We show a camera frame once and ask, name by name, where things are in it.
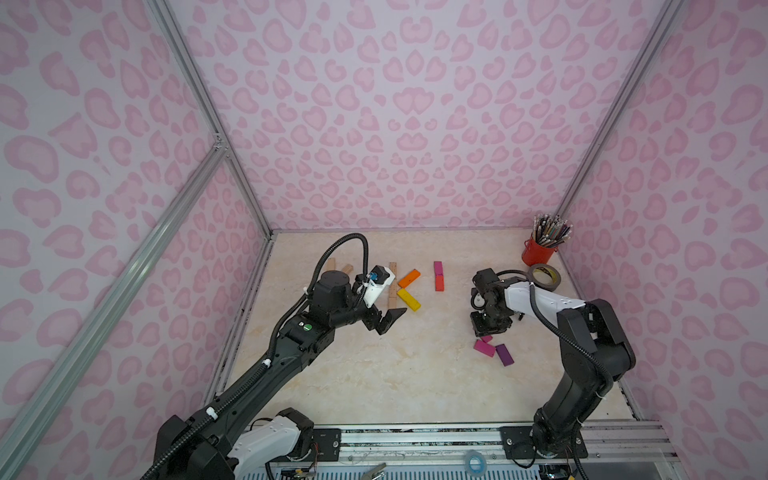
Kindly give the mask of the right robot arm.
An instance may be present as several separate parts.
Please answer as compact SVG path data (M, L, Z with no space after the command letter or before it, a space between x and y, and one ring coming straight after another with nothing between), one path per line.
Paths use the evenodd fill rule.
M549 400L534 414L530 432L510 447L512 459L555 458L576 453L581 426L628 371L636 356L612 305L556 293L561 275L535 264L527 271L491 268L475 273L470 321L483 339L506 332L514 319L537 319L559 341L564 373Z

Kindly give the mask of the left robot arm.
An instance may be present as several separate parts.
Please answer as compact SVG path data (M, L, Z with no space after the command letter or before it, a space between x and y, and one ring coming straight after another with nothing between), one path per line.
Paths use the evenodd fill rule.
M169 418L157 434L147 479L238 479L280 457L310 452L312 422L295 409L250 430L257 414L334 341L337 329L358 321L385 334L404 309L376 305L395 278L388 267L350 278L329 270L314 277L278 320L267 351L223 393L183 420Z

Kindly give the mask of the orange block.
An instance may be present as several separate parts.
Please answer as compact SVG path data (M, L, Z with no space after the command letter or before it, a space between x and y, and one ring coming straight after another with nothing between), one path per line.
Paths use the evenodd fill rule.
M421 272L417 269L413 269L398 281L398 286L402 289L405 289L409 285L411 285L415 280L417 280L420 276L421 276Z

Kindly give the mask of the yellow block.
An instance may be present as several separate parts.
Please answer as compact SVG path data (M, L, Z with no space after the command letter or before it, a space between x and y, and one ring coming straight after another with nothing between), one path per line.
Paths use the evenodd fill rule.
M397 296L406 304L406 306L412 311L418 311L421 308L421 304L416 300L406 289L400 289L397 291Z

